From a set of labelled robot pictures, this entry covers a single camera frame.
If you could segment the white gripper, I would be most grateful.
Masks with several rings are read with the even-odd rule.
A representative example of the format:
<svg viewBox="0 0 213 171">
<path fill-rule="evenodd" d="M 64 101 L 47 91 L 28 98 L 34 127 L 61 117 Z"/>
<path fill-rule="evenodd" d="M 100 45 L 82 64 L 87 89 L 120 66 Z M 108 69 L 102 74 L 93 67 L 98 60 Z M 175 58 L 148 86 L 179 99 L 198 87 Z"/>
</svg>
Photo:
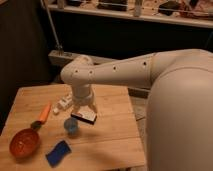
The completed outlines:
<svg viewBox="0 0 213 171">
<path fill-rule="evenodd" d="M 78 113 L 80 110 L 79 105 L 88 105 L 89 108 L 97 114 L 97 107 L 94 101 L 94 93 L 90 84 L 74 85 L 71 87 L 72 100 L 74 105 L 72 106 L 71 114 Z"/>
</svg>

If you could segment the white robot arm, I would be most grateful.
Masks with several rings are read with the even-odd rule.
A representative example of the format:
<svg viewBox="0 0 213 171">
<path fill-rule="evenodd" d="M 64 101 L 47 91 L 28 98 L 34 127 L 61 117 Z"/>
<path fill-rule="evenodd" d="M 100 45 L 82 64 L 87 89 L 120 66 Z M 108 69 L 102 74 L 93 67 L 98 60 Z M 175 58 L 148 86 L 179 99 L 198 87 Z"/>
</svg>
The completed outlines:
<svg viewBox="0 0 213 171">
<path fill-rule="evenodd" d="M 100 65 L 81 55 L 61 79 L 78 106 L 93 100 L 93 84 L 148 88 L 148 170 L 213 171 L 213 52 L 164 51 Z"/>
</svg>

